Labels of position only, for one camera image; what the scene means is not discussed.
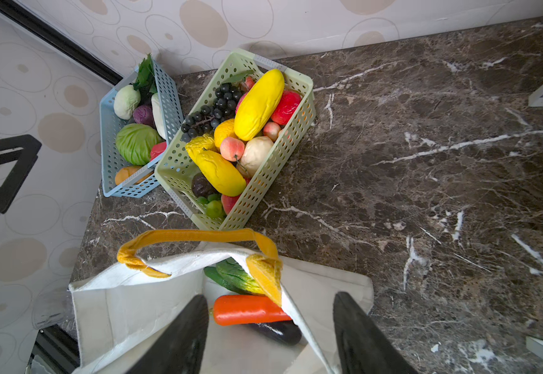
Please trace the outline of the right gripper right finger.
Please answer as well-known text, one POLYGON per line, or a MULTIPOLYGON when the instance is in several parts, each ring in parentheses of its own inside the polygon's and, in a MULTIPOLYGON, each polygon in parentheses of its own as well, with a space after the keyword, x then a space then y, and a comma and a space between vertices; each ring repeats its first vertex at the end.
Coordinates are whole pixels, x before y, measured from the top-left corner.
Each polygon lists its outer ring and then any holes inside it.
POLYGON ((345 291, 335 295, 333 321, 343 373, 417 372, 345 291))

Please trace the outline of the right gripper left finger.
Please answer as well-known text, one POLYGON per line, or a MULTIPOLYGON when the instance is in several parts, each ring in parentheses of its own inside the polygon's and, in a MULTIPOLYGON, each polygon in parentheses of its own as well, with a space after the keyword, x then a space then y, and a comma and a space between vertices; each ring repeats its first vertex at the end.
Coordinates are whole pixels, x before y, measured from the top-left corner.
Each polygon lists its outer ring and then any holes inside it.
POLYGON ((194 296, 129 373, 199 373, 209 313, 203 295, 194 296))

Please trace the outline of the white grocery bag yellow handles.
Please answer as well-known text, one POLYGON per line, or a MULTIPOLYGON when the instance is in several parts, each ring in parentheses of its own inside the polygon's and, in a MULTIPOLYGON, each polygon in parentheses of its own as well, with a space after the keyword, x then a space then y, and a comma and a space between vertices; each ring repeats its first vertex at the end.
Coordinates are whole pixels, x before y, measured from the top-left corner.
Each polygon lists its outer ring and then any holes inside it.
POLYGON ((258 272, 258 261, 276 261, 276 245, 250 229, 230 232, 148 231, 122 245, 117 262, 95 277, 74 282, 80 349, 79 372, 124 373, 153 346, 190 300, 208 303, 226 290, 204 270, 233 259, 269 291, 302 332, 294 347, 246 327, 208 324, 204 373, 337 373, 340 370, 332 304, 340 291, 369 312, 374 287, 369 277, 288 257, 277 281, 258 272))

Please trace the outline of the orange-red carrot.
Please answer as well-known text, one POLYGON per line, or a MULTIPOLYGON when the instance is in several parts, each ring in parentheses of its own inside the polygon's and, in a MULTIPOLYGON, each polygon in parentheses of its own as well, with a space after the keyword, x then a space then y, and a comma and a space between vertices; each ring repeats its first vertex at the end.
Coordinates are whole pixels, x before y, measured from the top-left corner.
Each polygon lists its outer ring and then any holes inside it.
POLYGON ((271 299, 258 295, 224 295, 217 298, 213 306, 213 318, 223 327, 292 320, 271 299))

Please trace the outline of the dark purple eggplant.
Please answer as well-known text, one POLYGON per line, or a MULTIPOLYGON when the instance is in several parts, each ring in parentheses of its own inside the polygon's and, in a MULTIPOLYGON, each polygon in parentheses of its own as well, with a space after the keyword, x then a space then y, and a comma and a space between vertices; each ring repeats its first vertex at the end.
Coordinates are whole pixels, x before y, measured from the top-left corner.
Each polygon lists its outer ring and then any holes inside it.
POLYGON ((246 326, 261 336, 286 346, 295 346, 302 339, 302 332, 293 321, 247 324, 246 326))

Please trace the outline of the orange-green papaya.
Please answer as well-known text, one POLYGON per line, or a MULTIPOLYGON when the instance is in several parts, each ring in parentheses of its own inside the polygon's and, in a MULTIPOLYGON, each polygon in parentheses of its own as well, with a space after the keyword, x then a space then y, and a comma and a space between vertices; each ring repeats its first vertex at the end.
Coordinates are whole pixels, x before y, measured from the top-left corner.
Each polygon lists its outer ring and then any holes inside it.
POLYGON ((261 286, 232 258, 229 257, 215 265, 219 276, 245 295, 264 295, 261 286))

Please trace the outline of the green cucumber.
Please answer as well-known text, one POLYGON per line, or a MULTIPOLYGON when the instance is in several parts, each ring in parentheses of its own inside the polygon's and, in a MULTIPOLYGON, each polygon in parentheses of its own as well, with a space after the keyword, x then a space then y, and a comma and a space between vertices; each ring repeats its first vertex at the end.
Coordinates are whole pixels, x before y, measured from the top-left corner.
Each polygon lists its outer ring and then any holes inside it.
POLYGON ((240 288, 237 288, 236 286, 232 285, 230 282, 225 280, 220 273, 217 271, 217 269, 213 266, 207 266, 204 268, 204 274, 213 280, 213 282, 217 283, 218 285, 222 286, 228 291, 234 292, 239 295, 248 295, 249 292, 243 291, 240 288))

